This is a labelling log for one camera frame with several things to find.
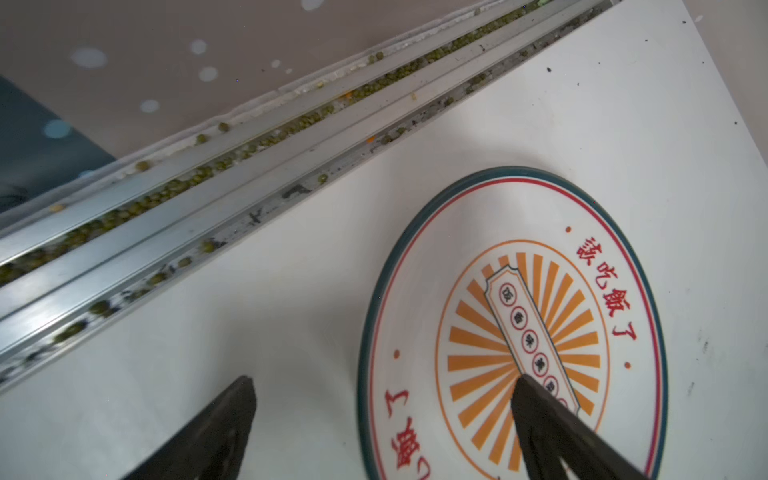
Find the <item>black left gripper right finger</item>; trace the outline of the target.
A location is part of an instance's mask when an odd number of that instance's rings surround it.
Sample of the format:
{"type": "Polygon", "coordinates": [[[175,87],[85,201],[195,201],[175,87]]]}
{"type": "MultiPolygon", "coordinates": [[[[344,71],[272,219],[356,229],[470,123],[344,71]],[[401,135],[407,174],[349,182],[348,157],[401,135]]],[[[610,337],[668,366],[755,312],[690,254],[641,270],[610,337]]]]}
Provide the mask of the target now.
{"type": "Polygon", "coordinates": [[[515,384],[511,413],[531,479],[643,479],[645,475],[590,430],[533,377],[515,384]]]}

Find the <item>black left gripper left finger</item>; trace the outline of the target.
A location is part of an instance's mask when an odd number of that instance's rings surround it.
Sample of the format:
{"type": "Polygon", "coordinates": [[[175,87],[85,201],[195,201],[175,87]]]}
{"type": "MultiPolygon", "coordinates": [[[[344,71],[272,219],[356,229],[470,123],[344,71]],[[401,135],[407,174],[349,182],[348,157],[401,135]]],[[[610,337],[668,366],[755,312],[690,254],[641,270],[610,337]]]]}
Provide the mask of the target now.
{"type": "Polygon", "coordinates": [[[128,479],[236,479],[257,409],[253,379],[225,388],[128,479]]]}

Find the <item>orange sunburst plate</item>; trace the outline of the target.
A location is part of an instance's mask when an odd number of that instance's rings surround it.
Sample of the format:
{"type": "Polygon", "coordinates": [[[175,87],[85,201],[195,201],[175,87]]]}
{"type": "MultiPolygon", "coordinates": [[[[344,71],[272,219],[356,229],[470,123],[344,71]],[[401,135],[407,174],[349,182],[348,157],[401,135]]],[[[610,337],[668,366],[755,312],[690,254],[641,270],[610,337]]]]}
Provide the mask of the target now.
{"type": "Polygon", "coordinates": [[[357,380],[367,475],[525,478],[511,407],[524,375],[658,476],[667,362],[634,249],[576,185],[496,167],[434,197],[376,283],[357,380]]]}

